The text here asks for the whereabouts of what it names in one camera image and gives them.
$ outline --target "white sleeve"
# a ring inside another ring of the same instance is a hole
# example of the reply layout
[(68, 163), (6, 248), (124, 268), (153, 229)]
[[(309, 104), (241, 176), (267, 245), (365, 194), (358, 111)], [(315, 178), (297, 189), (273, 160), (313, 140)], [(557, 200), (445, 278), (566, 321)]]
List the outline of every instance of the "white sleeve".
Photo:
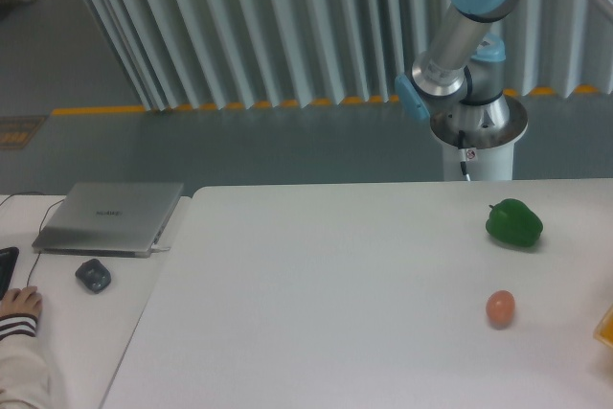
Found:
[(0, 327), (12, 331), (4, 336), (0, 331), (0, 409), (50, 409), (49, 370), (38, 339), (28, 333), (27, 317), (10, 320)]

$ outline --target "striped sleeve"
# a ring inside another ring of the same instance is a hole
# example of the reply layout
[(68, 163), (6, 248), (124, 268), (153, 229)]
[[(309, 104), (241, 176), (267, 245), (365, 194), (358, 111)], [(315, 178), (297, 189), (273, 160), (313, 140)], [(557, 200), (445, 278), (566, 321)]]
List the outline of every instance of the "striped sleeve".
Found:
[(18, 334), (36, 337), (36, 317), (23, 313), (0, 317), (0, 340)]

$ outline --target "brown egg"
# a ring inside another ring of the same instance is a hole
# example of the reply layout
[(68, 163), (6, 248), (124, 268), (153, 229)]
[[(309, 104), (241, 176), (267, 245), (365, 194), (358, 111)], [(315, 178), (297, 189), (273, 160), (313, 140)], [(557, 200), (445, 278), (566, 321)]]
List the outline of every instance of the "brown egg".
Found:
[(506, 328), (513, 320), (515, 299), (508, 291), (496, 291), (488, 299), (486, 313), (489, 322), (497, 329)]

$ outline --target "silver laptop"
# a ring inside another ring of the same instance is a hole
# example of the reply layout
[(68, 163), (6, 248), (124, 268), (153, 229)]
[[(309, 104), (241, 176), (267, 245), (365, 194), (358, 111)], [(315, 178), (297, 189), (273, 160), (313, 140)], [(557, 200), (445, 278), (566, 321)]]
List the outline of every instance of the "silver laptop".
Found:
[(32, 247), (44, 253), (146, 258), (182, 192), (179, 183), (78, 183)]

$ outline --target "floor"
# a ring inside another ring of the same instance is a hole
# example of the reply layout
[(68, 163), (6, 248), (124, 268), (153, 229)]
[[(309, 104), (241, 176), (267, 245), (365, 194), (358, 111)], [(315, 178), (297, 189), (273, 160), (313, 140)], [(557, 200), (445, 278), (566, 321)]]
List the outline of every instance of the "floor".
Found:
[[(0, 116), (134, 105), (80, 0), (0, 10)], [(516, 179), (613, 177), (613, 99), (528, 97)], [(51, 116), (21, 150), (0, 150), (0, 193), (67, 193), (77, 181), (203, 186), (439, 181), (427, 126), (397, 103), (306, 109)]]

